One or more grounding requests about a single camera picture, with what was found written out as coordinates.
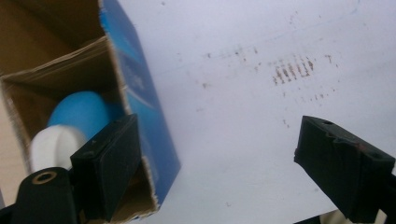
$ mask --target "blue ball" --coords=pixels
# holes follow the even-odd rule
[[[57,124],[72,126],[91,139],[111,120],[106,103],[99,94],[80,91],[67,96],[55,107],[48,127]]]

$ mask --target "white paper surface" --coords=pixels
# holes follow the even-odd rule
[[[396,157],[396,2],[120,0],[182,169],[134,223],[289,224],[335,209],[293,162],[302,115]]]

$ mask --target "cardboard box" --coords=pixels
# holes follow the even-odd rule
[[[122,103],[125,112],[136,113],[139,121],[142,166],[131,180],[113,221],[123,222],[158,211],[176,178],[179,162],[137,34],[117,1],[104,1],[100,7],[108,38],[97,30],[99,7],[93,1],[3,1],[1,4],[12,12],[8,21],[33,24],[28,28],[31,33],[23,29],[16,33],[34,41],[22,41],[22,46],[18,42],[3,51],[13,55],[12,63],[1,63],[7,56],[0,53],[0,69],[11,73],[1,76],[1,90],[21,142],[25,168],[29,170],[29,144],[46,127],[53,108],[72,92],[96,91],[108,102]],[[16,14],[26,18],[20,21],[19,16],[13,17]],[[56,47],[45,44],[47,38]],[[9,39],[0,43],[6,45]]]

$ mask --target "white table surface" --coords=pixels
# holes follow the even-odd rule
[[[396,157],[396,1],[120,2],[182,163],[161,211],[133,223],[289,224],[335,209],[293,162],[302,115]]]

